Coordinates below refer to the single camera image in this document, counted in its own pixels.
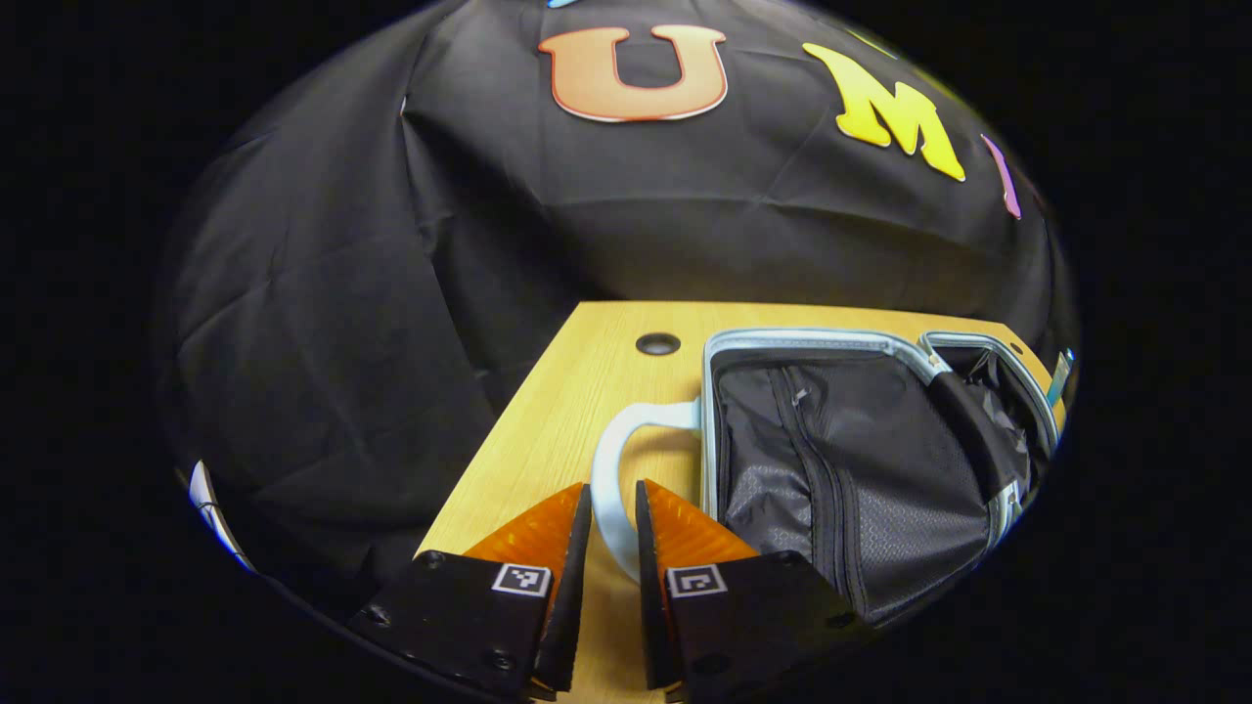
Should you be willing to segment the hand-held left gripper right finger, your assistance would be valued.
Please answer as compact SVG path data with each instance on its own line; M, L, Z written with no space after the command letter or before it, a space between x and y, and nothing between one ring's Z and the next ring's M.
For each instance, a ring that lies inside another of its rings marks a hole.
M871 641L800 552L757 552L651 480L636 495L646 678L666 704L808 704Z

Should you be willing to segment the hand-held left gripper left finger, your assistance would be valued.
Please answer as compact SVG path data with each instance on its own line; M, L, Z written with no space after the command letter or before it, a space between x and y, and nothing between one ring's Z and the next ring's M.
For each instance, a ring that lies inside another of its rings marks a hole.
M552 701L572 686L591 522L588 486L563 487L464 552L419 552L347 628L483 701Z

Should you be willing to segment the light blue suitcase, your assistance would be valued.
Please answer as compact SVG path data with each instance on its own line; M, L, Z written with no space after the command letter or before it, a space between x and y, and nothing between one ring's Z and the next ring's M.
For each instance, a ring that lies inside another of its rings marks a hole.
M701 511L759 552L800 552L885 628L1007 537L1050 471L1054 407L992 334L722 329L704 347L697 398L631 405L603 430L593 514L639 579L620 458L644 426L689 428L702 442Z

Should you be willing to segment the white blue skincare tube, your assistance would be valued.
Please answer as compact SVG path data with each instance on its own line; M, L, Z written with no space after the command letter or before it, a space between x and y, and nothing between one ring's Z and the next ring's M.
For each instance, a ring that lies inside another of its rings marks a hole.
M1065 393L1067 382L1072 373L1075 356L1073 349L1067 347L1060 349L1058 357L1055 357L1055 366L1052 370L1050 383L1045 392L1045 398L1050 410L1055 410L1055 406L1060 405L1060 397Z

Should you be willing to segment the black backdrop cloth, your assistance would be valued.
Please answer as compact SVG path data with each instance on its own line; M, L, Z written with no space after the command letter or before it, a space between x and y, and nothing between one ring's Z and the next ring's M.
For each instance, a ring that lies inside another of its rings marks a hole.
M848 306L1080 347L1060 229L967 101L814 0L434 0L207 167L154 385L258 571L406 565L585 299Z

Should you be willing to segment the white printed board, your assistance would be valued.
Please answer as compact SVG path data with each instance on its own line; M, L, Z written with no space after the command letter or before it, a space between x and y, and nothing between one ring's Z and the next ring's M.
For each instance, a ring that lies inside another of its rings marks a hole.
M255 567L250 562L245 552L239 547L239 542L235 540L232 527L229 527L222 514L222 507L217 500L217 494L213 487L213 481L209 472L207 472L207 466L204 461L197 461L192 468L192 480L189 480L188 487L189 501L192 501L193 509L197 509L197 514L200 514L202 521L207 524L209 529L222 547L234 557L234 560L250 574L255 574Z

